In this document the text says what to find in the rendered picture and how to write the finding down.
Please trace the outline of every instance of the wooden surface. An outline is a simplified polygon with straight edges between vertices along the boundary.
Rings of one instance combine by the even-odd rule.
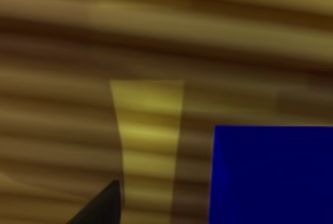
[[[0,0],[0,224],[66,223],[115,178],[123,224],[207,223],[214,125],[333,123],[332,14],[333,0]],[[181,112],[123,107],[124,141],[124,80],[182,83]]]

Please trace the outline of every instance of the yellow strip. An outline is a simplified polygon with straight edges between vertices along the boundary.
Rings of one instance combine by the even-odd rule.
[[[178,81],[112,81],[111,90],[122,141],[125,209],[166,212],[159,223],[169,224],[184,84]],[[163,159],[165,154],[161,152],[164,150],[167,150],[168,159]],[[141,172],[142,177],[138,173],[133,177],[134,169]],[[156,173],[147,174],[147,171],[158,172],[162,180],[155,180]],[[122,223],[127,219],[124,211]]]

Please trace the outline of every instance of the blue box front face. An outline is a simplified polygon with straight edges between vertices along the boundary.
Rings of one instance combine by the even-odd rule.
[[[333,128],[215,128],[210,224],[333,224]]]

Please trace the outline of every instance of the striped brown background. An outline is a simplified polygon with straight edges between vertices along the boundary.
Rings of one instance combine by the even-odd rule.
[[[207,223],[215,124],[333,123],[332,16],[333,0],[0,0],[0,223],[66,223],[122,180],[116,80],[185,83],[172,224]]]

